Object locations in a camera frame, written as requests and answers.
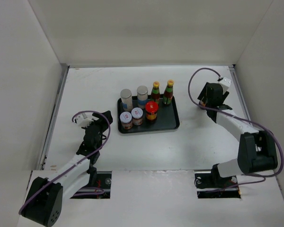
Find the blue label jar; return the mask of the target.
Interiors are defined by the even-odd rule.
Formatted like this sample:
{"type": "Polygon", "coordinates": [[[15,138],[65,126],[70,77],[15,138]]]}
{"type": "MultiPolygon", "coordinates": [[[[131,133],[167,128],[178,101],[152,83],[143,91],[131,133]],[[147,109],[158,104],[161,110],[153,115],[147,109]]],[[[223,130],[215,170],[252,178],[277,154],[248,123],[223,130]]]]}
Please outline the blue label jar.
{"type": "Polygon", "coordinates": [[[148,88],[146,86],[141,85],[137,88],[138,107],[144,109],[147,102],[148,102],[148,88]]]}

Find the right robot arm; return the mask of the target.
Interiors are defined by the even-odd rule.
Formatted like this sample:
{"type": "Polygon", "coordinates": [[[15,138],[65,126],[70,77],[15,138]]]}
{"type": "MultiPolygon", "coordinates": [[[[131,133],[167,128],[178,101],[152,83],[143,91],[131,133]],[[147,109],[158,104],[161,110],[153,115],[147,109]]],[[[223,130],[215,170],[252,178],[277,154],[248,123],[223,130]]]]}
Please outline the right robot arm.
{"type": "Polygon", "coordinates": [[[198,96],[199,104],[206,110],[208,117],[239,142],[237,158],[213,165],[210,182],[215,187],[223,186],[227,177],[273,170],[278,166],[273,137],[244,119],[239,120],[232,108],[224,104],[228,94],[221,83],[207,82],[198,96]]]}

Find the green sauce bottle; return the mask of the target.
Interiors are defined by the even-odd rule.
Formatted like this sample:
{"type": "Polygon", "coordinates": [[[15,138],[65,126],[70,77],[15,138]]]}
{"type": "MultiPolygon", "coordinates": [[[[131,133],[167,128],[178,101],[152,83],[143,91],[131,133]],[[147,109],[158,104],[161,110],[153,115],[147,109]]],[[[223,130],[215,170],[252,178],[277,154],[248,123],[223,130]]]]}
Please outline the green sauce bottle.
{"type": "Polygon", "coordinates": [[[170,105],[171,102],[172,102],[173,86],[174,86],[174,81],[171,80],[171,79],[168,80],[167,81],[167,86],[166,86],[164,94],[163,94],[163,104],[164,105],[170,105]]]}
{"type": "Polygon", "coordinates": [[[151,101],[159,105],[160,102],[160,83],[158,81],[153,82],[153,87],[151,90],[151,101]]]}

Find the red lid jar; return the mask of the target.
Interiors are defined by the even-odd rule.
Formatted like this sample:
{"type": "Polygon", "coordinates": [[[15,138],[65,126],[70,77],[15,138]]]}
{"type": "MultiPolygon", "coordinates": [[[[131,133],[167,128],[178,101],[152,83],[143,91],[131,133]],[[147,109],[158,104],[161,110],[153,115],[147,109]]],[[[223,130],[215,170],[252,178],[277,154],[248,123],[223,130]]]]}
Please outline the red lid jar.
{"type": "Polygon", "coordinates": [[[145,106],[146,120],[149,123],[153,123],[157,120],[157,112],[159,105],[155,101],[149,101],[145,106]]]}
{"type": "Polygon", "coordinates": [[[206,100],[200,100],[199,104],[203,107],[206,107],[206,100]]]}

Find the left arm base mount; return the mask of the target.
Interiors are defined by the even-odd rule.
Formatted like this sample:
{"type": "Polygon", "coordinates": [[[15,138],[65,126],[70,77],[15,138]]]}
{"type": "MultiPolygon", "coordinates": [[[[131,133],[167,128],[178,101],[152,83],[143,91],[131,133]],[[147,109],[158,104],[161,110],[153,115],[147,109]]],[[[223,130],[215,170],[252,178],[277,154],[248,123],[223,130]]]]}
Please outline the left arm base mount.
{"type": "Polygon", "coordinates": [[[72,199],[110,199],[112,172],[97,172],[96,178],[79,189],[72,199]]]}

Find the silver lid jar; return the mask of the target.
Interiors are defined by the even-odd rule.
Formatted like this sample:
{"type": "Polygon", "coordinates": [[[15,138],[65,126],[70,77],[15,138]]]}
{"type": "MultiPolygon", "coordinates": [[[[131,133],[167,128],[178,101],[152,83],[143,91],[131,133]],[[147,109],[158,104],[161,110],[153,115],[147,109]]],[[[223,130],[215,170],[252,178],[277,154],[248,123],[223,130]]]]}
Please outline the silver lid jar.
{"type": "Polygon", "coordinates": [[[120,92],[123,109],[130,112],[133,109],[132,93],[129,89],[123,89],[120,92]]]}

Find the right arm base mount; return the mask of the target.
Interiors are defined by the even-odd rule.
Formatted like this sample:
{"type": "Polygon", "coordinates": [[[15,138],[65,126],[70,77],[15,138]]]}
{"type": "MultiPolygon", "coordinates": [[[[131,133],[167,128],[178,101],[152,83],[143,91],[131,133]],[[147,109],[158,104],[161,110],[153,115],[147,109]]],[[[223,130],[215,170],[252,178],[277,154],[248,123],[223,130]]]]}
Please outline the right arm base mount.
{"type": "Polygon", "coordinates": [[[240,199],[237,177],[231,176],[215,181],[210,172],[195,172],[195,187],[199,199],[240,199]]]}

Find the white lid spice jar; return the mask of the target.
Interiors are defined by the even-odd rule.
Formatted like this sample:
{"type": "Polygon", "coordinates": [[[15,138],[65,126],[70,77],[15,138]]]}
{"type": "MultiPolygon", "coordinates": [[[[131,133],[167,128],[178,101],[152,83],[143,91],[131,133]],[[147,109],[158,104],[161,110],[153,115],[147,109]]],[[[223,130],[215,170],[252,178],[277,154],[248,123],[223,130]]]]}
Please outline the white lid spice jar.
{"type": "Polygon", "coordinates": [[[133,118],[130,112],[122,112],[119,118],[123,129],[129,130],[133,127],[133,118]]]}
{"type": "Polygon", "coordinates": [[[131,111],[133,124],[140,126],[143,122],[143,110],[139,107],[133,108],[131,111]]]}

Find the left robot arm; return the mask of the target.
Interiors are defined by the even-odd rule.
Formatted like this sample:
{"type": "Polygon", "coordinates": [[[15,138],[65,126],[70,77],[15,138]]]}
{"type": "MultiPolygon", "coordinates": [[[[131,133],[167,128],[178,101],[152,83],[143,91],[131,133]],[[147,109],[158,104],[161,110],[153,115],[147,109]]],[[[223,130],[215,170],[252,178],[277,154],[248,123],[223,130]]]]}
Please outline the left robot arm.
{"type": "Polygon", "coordinates": [[[19,209],[19,215],[44,227],[53,226],[61,214],[63,201],[84,196],[79,190],[93,188],[97,183],[94,164],[100,150],[107,143],[113,117],[110,111],[99,113],[80,111],[72,117],[72,122],[84,129],[85,135],[78,151],[62,168],[49,177],[37,177],[31,183],[26,200],[19,209]]]}

